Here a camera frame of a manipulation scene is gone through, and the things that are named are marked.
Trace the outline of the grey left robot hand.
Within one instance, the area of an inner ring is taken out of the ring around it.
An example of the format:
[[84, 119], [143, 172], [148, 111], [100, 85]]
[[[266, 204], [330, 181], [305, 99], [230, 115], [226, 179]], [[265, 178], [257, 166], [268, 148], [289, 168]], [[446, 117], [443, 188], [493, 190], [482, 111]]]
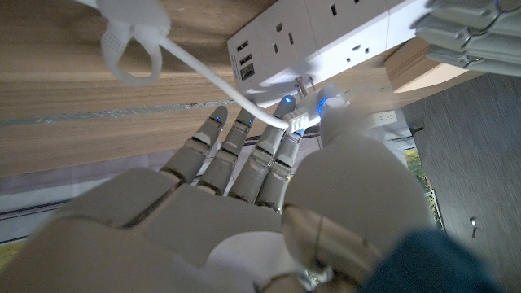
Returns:
[[520, 75], [520, 0], [436, 0], [413, 24], [427, 57], [470, 71]]

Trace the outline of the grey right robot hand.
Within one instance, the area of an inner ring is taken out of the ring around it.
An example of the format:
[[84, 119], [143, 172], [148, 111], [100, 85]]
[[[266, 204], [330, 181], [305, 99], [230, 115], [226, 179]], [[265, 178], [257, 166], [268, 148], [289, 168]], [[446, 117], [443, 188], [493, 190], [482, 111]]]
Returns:
[[282, 209], [166, 167], [128, 171], [62, 206], [1, 273], [4, 292], [498, 292], [439, 231], [422, 187], [332, 86], [309, 95], [322, 148]]

